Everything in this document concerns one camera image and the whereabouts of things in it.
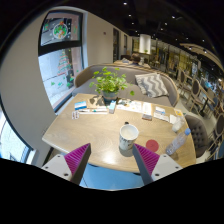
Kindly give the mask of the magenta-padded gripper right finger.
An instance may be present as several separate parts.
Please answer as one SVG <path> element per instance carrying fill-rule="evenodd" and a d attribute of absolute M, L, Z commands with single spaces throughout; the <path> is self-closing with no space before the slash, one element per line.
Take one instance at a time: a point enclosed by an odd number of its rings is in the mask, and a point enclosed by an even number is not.
<path fill-rule="evenodd" d="M 182 169 L 169 155 L 158 155 L 138 144 L 133 145 L 132 152 L 145 185 Z"/>

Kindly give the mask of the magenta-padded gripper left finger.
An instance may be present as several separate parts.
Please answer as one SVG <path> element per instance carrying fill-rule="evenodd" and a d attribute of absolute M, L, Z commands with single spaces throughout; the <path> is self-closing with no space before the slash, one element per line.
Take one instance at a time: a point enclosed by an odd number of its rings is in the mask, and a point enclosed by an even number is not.
<path fill-rule="evenodd" d="M 79 185 L 91 155 L 91 144 L 87 143 L 65 156 L 57 154 L 42 169 Z"/>

